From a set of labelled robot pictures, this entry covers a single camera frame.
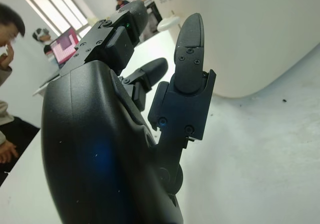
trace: man's hand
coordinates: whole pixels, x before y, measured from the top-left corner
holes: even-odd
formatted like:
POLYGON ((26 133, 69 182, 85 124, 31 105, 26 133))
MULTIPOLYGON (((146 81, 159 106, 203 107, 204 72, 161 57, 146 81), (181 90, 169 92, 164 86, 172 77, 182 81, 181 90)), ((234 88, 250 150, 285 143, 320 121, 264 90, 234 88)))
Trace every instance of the man's hand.
POLYGON ((12 48, 10 43, 7 44, 6 52, 7 54, 4 53, 0 56, 0 65, 1 65, 1 68, 4 70, 8 69, 9 64, 14 59, 14 55, 15 55, 14 49, 12 48))
POLYGON ((16 158, 19 156, 18 152, 16 151, 16 146, 6 140, 0 145, 0 163, 11 162, 12 155, 16 158))

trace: man's black hair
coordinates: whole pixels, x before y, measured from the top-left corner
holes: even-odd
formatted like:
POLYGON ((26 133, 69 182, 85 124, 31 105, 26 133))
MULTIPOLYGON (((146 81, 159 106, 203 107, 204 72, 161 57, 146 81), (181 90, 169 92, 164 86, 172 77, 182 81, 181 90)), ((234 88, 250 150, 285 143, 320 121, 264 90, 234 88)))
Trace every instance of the man's black hair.
POLYGON ((25 35, 26 27, 20 15, 10 7, 0 3, 0 24, 9 25, 10 23, 16 26, 22 36, 25 35))

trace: gray sweater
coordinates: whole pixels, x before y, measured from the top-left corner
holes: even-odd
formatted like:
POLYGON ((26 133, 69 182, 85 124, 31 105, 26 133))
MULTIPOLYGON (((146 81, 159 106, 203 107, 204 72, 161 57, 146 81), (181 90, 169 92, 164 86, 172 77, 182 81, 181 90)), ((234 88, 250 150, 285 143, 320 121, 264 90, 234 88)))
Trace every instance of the gray sweater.
MULTIPOLYGON (((12 69, 9 67, 7 70, 0 69, 0 86, 6 81, 6 79, 12 73, 12 69)), ((10 123, 14 120, 14 117, 7 112, 8 104, 0 100, 0 126, 6 123, 10 123)), ((0 131, 0 145, 4 143, 6 136, 0 131)))

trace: black pants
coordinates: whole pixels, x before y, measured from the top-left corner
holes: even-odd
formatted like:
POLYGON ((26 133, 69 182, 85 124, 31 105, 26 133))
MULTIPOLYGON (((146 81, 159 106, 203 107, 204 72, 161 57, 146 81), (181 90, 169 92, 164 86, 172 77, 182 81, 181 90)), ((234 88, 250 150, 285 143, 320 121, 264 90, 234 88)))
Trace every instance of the black pants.
MULTIPOLYGON (((16 151, 19 156, 25 151, 29 143, 35 137, 39 128, 27 123, 20 118, 14 117, 14 121, 1 125, 0 131, 5 134, 6 139, 16 145, 16 151)), ((6 175, 4 172, 10 172, 17 162, 17 158, 13 157, 10 163, 0 164, 0 185, 2 179, 4 180, 6 175)))

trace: window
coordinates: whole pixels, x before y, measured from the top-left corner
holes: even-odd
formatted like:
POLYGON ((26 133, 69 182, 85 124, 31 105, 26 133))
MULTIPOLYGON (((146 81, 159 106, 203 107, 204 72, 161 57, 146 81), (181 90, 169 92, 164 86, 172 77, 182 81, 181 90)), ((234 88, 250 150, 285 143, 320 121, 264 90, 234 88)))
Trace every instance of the window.
POLYGON ((91 29, 86 17, 73 0, 26 1, 58 36, 73 27, 82 38, 91 29))

